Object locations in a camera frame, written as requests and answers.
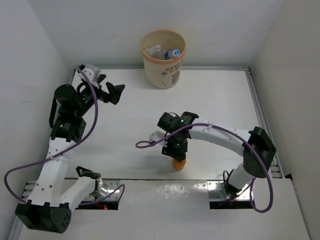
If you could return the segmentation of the orange juice bottle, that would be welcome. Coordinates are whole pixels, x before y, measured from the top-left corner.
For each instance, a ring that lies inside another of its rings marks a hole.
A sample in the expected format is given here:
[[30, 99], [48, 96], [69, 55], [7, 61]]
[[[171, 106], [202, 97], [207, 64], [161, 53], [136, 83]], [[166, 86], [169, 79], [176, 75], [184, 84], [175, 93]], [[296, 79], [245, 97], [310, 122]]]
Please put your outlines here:
[[182, 161], [178, 161], [176, 159], [172, 159], [172, 167], [175, 171], [181, 171], [184, 169], [186, 164], [186, 159], [182, 160]]

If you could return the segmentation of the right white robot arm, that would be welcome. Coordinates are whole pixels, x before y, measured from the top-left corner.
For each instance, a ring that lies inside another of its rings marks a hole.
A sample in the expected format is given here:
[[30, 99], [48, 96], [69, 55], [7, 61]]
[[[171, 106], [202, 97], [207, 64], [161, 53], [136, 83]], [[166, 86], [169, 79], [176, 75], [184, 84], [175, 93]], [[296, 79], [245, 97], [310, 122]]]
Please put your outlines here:
[[276, 154], [270, 137], [258, 126], [253, 130], [223, 127], [187, 111], [180, 117], [165, 112], [157, 125], [167, 133], [161, 153], [173, 158], [178, 168], [186, 161], [189, 139], [209, 142], [241, 156], [242, 163], [230, 172], [223, 184], [230, 198], [235, 198], [254, 178], [265, 178]]

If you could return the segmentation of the clear jar white lid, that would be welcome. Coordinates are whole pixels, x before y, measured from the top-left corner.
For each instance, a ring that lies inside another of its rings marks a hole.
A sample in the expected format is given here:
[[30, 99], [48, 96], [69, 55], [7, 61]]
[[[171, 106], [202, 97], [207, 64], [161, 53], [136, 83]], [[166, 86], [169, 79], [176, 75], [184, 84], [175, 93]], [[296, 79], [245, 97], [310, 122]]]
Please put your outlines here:
[[153, 56], [153, 54], [154, 54], [154, 47], [153, 46], [149, 46], [149, 47], [146, 47], [145, 49], [144, 49], [144, 52], [145, 52], [145, 54], [147, 55], [147, 56], [149, 56], [149, 57], [152, 57]]

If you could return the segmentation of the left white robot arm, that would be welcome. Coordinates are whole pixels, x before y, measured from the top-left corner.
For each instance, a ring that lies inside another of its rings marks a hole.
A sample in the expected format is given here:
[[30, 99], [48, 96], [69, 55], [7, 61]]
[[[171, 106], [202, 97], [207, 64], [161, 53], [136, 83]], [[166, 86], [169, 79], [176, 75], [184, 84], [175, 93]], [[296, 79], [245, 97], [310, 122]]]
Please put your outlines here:
[[15, 215], [31, 230], [64, 233], [71, 221], [72, 212], [88, 195], [103, 193], [101, 174], [83, 167], [76, 167], [77, 181], [65, 192], [63, 183], [73, 157], [74, 144], [83, 139], [86, 122], [83, 116], [95, 104], [94, 100], [116, 105], [125, 85], [101, 82], [106, 75], [99, 75], [92, 87], [83, 80], [77, 87], [59, 86], [53, 96], [49, 118], [50, 134], [48, 161], [44, 163], [39, 178], [25, 203], [17, 205]]

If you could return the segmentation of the blue label bottle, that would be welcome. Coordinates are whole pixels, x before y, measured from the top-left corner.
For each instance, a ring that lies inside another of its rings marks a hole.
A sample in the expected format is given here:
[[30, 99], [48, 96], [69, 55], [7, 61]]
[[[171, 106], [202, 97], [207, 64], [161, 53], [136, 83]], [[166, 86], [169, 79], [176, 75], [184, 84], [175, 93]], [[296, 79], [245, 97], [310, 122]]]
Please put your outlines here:
[[165, 53], [166, 51], [163, 49], [163, 47], [157, 44], [152, 47], [151, 57], [156, 60], [165, 60]]
[[165, 60], [172, 60], [180, 56], [180, 51], [176, 48], [170, 48], [164, 53]]

